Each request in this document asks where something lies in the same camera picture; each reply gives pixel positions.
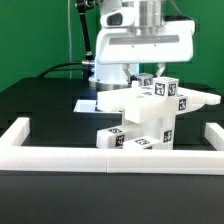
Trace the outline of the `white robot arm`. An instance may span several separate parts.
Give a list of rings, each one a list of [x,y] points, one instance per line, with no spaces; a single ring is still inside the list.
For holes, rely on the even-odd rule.
[[[101,30],[96,40],[96,88],[121,88],[139,74],[141,64],[156,64],[161,76],[168,63],[193,57],[195,21],[187,16],[167,16],[173,0],[97,0]]]

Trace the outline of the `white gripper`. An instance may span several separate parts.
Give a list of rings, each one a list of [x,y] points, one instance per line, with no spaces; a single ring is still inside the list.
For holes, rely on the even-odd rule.
[[[140,36],[129,28],[103,29],[97,37],[96,60],[99,64],[123,64],[128,84],[132,83],[132,63],[158,63],[156,76],[161,77],[165,63],[191,60],[194,33],[193,20],[168,21],[156,33]]]

